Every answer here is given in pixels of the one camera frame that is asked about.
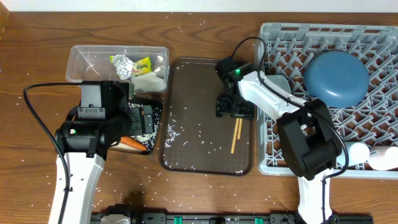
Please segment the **pink cup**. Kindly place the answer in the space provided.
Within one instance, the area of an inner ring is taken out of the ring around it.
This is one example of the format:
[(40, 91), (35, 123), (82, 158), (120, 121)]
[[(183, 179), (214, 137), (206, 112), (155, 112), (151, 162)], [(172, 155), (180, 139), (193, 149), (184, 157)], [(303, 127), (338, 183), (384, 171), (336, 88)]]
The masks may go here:
[(397, 147), (375, 146), (371, 149), (368, 164), (374, 170), (392, 170), (397, 168)]

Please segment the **white napkin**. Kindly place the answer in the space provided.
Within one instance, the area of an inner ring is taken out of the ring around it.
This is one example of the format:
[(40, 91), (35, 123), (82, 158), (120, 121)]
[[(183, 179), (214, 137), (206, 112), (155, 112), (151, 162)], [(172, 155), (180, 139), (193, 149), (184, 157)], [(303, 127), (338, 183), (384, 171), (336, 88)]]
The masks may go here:
[(137, 92), (161, 92), (167, 89), (167, 84), (159, 78), (155, 72), (149, 72), (141, 76), (131, 78), (134, 91)]

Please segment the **foil snack wrapper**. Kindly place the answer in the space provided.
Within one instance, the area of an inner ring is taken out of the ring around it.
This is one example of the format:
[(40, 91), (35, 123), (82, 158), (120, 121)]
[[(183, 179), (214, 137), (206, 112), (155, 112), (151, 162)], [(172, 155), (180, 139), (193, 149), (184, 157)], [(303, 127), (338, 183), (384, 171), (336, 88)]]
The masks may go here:
[(114, 65), (116, 73), (121, 80), (145, 75), (152, 72), (150, 57), (133, 62), (123, 54), (109, 56), (109, 61)]

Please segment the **dark blue plate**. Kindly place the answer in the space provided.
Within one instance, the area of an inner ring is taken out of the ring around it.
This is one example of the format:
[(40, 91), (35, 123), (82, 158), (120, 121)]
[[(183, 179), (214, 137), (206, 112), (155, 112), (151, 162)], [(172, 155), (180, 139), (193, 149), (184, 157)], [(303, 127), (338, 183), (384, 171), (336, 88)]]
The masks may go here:
[(363, 101), (369, 88), (369, 72), (355, 56), (330, 51), (315, 57), (303, 75), (308, 94), (334, 108), (347, 108)]

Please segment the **orange carrot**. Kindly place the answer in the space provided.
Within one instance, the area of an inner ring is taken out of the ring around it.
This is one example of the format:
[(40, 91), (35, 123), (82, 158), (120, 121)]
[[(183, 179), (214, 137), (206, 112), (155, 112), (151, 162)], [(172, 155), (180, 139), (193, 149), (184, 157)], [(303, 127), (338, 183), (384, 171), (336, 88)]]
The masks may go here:
[(131, 139), (130, 137), (122, 137), (121, 140), (120, 140), (120, 143), (125, 144), (125, 145), (127, 145), (129, 147), (133, 147), (134, 149), (137, 149), (137, 150), (140, 150), (140, 151), (146, 151), (147, 150), (147, 148), (143, 144)]

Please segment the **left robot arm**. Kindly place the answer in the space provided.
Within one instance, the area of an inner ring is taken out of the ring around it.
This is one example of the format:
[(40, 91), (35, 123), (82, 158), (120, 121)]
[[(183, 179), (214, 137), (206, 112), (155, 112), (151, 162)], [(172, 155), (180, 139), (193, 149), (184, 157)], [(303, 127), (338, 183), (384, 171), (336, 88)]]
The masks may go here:
[(60, 148), (50, 223), (89, 223), (108, 149), (123, 137), (152, 134), (158, 103), (133, 99), (131, 83), (86, 81), (80, 104), (55, 133)]

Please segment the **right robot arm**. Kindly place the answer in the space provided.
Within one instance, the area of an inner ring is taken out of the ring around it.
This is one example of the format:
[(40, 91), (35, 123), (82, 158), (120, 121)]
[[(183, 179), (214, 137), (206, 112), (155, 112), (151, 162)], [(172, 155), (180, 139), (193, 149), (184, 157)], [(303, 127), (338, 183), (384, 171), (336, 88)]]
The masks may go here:
[(298, 178), (298, 214), (305, 223), (326, 223), (330, 177), (343, 142), (321, 100), (307, 102), (269, 80), (252, 63), (240, 65), (231, 56), (217, 62), (215, 71), (224, 93), (216, 103), (216, 116), (253, 119), (257, 106), (276, 122), (282, 157)]

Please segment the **wooden chopstick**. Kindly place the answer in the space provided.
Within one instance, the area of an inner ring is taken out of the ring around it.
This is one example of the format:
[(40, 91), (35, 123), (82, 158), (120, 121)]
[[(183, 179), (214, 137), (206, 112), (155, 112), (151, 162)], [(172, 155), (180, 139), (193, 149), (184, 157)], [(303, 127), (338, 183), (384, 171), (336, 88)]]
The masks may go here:
[(238, 133), (238, 121), (239, 118), (236, 119), (235, 126), (234, 126), (234, 133), (233, 133), (233, 139), (231, 143), (231, 153), (234, 154), (235, 147), (236, 147), (236, 141), (237, 141), (237, 133)]
[(238, 123), (238, 133), (237, 133), (237, 139), (241, 139), (241, 130), (242, 130), (242, 125), (243, 125), (243, 119), (239, 118), (238, 119), (239, 123)]

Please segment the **light blue rice bowl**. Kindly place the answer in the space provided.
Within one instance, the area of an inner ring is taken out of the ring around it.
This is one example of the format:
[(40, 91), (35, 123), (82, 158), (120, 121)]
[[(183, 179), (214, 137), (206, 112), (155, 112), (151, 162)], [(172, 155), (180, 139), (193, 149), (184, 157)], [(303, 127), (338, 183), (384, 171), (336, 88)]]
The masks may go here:
[(268, 75), (267, 78), (287, 93), (292, 93), (289, 82), (283, 75)]

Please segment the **small blue cup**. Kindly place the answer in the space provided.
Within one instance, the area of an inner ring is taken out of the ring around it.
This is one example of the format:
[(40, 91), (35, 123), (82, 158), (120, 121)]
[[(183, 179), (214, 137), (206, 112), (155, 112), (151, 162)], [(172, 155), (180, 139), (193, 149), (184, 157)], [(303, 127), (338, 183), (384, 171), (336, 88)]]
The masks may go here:
[(356, 166), (369, 159), (370, 151), (367, 145), (361, 142), (345, 142), (349, 154), (348, 166)]

